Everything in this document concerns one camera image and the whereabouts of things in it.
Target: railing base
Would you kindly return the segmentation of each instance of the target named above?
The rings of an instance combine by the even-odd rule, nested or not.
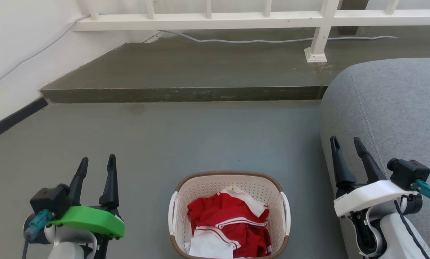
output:
[[[327,62],[327,58],[326,58],[325,53],[312,54],[310,47],[304,49],[304,54],[306,56],[306,61],[309,63],[325,63],[325,62]]]

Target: white stripe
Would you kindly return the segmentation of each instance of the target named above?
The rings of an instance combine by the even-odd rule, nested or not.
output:
[[[185,243],[185,250],[187,251],[187,254],[189,254],[190,249],[191,249],[191,241]]]
[[[235,224],[235,223],[247,223],[247,224],[259,226],[259,227],[266,227],[268,225],[268,221],[265,221],[264,223],[258,223],[258,222],[248,220],[244,217],[238,217],[238,218],[230,218],[228,220],[225,220],[223,222],[216,224],[215,226],[217,228],[223,228],[226,225]]]
[[[225,234],[223,234],[223,232],[219,228],[210,227],[210,226],[196,227],[196,230],[194,231],[194,236],[197,236],[197,234],[198,234],[197,231],[213,231],[217,234],[218,238],[220,238],[221,241],[223,241],[229,245],[236,246],[235,249],[238,249],[239,247],[241,247],[241,244],[239,244],[239,242],[237,242],[236,240],[231,240],[231,239],[227,238],[225,236]]]

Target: clothes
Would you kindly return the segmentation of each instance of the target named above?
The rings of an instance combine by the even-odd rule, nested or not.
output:
[[[188,254],[210,258],[271,254],[267,208],[236,187],[195,200],[188,205],[193,233],[186,244]]]

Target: basket handle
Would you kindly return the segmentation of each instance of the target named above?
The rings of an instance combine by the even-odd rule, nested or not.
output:
[[[169,233],[171,235],[174,234],[175,232],[175,212],[176,212],[176,208],[175,208],[175,204],[177,201],[177,194],[178,192],[174,192],[174,194],[172,195],[172,198],[170,198],[170,204],[169,204]]]
[[[290,205],[289,205],[289,200],[287,199],[287,196],[284,192],[281,192],[282,195],[282,205],[283,207],[283,211],[285,214],[285,221],[286,221],[286,225],[284,227],[284,232],[286,233],[286,236],[289,236],[290,233],[290,224],[291,224],[291,219],[290,219]]]

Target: black cable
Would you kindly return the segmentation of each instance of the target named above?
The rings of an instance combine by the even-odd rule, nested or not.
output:
[[[406,229],[407,229],[408,233],[411,235],[412,239],[414,240],[414,243],[418,246],[418,248],[420,249],[420,251],[423,254],[423,256],[426,259],[430,259],[429,256],[426,254],[426,251],[424,250],[424,248],[421,246],[420,242],[416,239],[416,237],[414,235],[414,232],[412,231],[411,227],[407,223],[406,217],[404,217],[404,215],[402,214],[401,208],[399,208],[397,200],[394,201],[394,205],[396,206],[396,210],[398,211],[399,216],[401,216],[402,223],[404,223],[404,225],[406,226]]]
[[[21,256],[21,259],[26,259],[26,254],[28,253],[28,245],[29,245],[29,240],[25,238],[24,247],[23,247],[23,256]]]

